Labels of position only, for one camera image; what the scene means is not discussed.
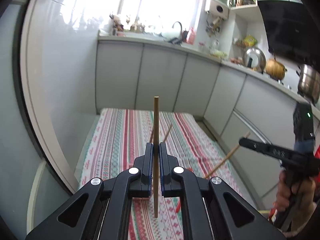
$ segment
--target white wall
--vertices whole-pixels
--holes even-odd
[[[206,0],[202,0],[202,5],[201,5],[201,11],[200,11],[200,18],[199,18],[199,23],[198,23],[198,27],[196,30],[196,38],[195,38],[195,42],[193,44],[193,49],[198,49],[199,46],[199,42],[203,42],[206,44],[206,46],[210,46],[212,40],[214,39],[214,37],[209,37],[209,35],[205,32],[205,29],[207,27],[207,17],[208,14],[204,11],[205,8],[205,1]]]
[[[21,8],[21,5],[11,4],[0,18],[0,214],[18,240],[25,239],[27,234],[28,201],[41,162],[21,117],[13,82],[12,46],[17,47],[13,37]],[[48,169],[46,177],[48,180],[39,199],[43,206],[56,209],[68,194]],[[40,206],[38,210],[37,221],[49,215],[41,212]]]
[[[219,35],[220,50],[227,53],[227,58],[242,57],[242,49],[232,45],[234,38],[243,39],[247,33],[248,23],[230,10],[229,19],[222,24]]]
[[[273,58],[273,55],[268,51],[268,40],[263,21],[248,23],[247,35],[249,34],[257,39],[258,44],[256,46],[263,51],[264,55],[266,56],[266,60]],[[296,74],[296,70],[299,70],[297,63],[282,57],[276,57],[276,59],[284,64],[288,70],[284,79],[282,80],[284,86],[290,85],[292,87],[292,91],[297,92],[297,86],[299,82],[299,77]]]
[[[32,18],[44,28],[38,43],[44,96],[61,150],[74,171],[96,115],[97,36],[105,0],[45,1],[47,7]]]

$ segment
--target window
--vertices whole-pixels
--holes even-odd
[[[73,14],[69,7],[74,8],[77,12],[82,13],[85,22],[89,19],[95,20],[103,27],[108,23],[109,14],[117,12],[120,0],[63,0],[61,14],[65,23],[73,24],[73,28],[77,29],[80,25],[80,19]]]
[[[130,25],[138,17],[146,26],[171,27],[180,21],[189,29],[197,14],[197,0],[124,0],[121,15],[131,18]]]

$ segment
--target countertop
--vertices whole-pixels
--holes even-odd
[[[233,68],[235,70],[238,70],[238,71],[241,71],[243,73],[246,73],[249,76],[255,77],[255,78],[257,78],[257,79],[269,84],[270,86],[273,86],[273,87],[277,88],[278,90],[280,90],[281,92],[287,94],[289,97],[291,97],[295,101],[302,101],[302,102],[306,102],[307,101],[305,98],[303,98],[302,96],[298,95],[294,91],[289,90],[288,88],[286,88],[283,85],[279,84],[277,81],[269,78],[269,76],[267,74],[262,75],[262,74],[260,74],[260,73],[258,73],[256,71],[252,71],[252,70],[250,70],[250,69],[248,69],[248,68],[246,68],[246,67],[244,67],[242,65],[234,64],[234,63],[231,63],[231,62],[229,62],[227,60],[220,60],[218,58],[210,56],[209,54],[205,54],[205,53],[199,52],[198,50],[195,50],[195,49],[192,49],[192,48],[188,48],[187,46],[184,46],[184,45],[182,45],[182,46],[174,45],[174,44],[171,44],[171,43],[168,43],[168,42],[164,42],[164,41],[161,41],[161,40],[154,40],[152,38],[153,37],[151,35],[150,35],[150,38],[148,38],[147,35],[144,35],[143,38],[130,37],[130,36],[129,37],[119,37],[119,36],[99,35],[98,41],[99,42],[103,42],[103,41],[137,42],[137,43],[160,46],[160,47],[163,47],[163,48],[174,49],[174,50],[177,50],[177,51],[193,54],[193,55],[201,57],[203,59],[219,63],[221,66],[230,67],[230,68]],[[312,105],[312,113],[318,120],[320,120],[320,110],[317,109],[313,105]]]

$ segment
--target black device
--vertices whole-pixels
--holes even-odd
[[[291,188],[294,183],[319,174],[320,160],[313,155],[315,136],[311,105],[297,102],[293,113],[293,132],[295,134],[295,151],[241,138],[239,145],[256,152],[281,160],[286,170],[286,185]],[[284,212],[278,212],[274,226],[287,231],[292,217],[300,205],[302,195],[291,195],[290,205]]]
[[[281,160],[287,171],[288,185],[316,176],[320,169],[320,160],[309,152],[308,142],[314,140],[310,105],[297,103],[293,120],[296,144],[299,143],[305,153],[247,138],[239,140],[243,147]],[[132,168],[122,171],[116,178],[91,179],[34,228],[26,240],[127,239],[132,198],[151,195],[152,163],[153,145],[147,143],[145,155],[137,157]],[[163,142],[159,145],[159,169],[162,196],[180,197],[185,240],[285,239],[221,178],[203,179],[180,167],[177,158],[167,154]],[[279,225],[287,221],[290,212],[291,208],[282,212],[277,218]],[[319,217],[320,208],[317,208],[295,239],[314,239]]]
[[[319,71],[320,31],[304,4],[259,0],[269,52]]]
[[[132,198],[151,195],[152,153],[153,145],[147,143],[133,168],[116,178],[91,179],[26,240],[127,239]],[[184,240],[285,239],[221,178],[203,179],[179,167],[163,142],[159,164],[162,195],[180,197]]]

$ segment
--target utensil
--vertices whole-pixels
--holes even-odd
[[[251,68],[251,66],[252,66],[252,57],[249,58],[249,63],[248,63],[248,65],[247,65],[247,68]]]
[[[296,71],[300,77],[298,83],[298,94],[310,99],[316,104],[320,95],[320,73],[307,64],[298,65],[300,73]]]
[[[248,66],[250,58],[252,58],[251,68],[256,68],[258,72],[263,73],[266,57],[262,50],[257,47],[248,48],[242,57],[244,66]]]
[[[283,64],[276,61],[275,58],[271,58],[267,61],[266,64],[266,73],[270,75],[270,77],[276,81],[283,80],[287,69]]]

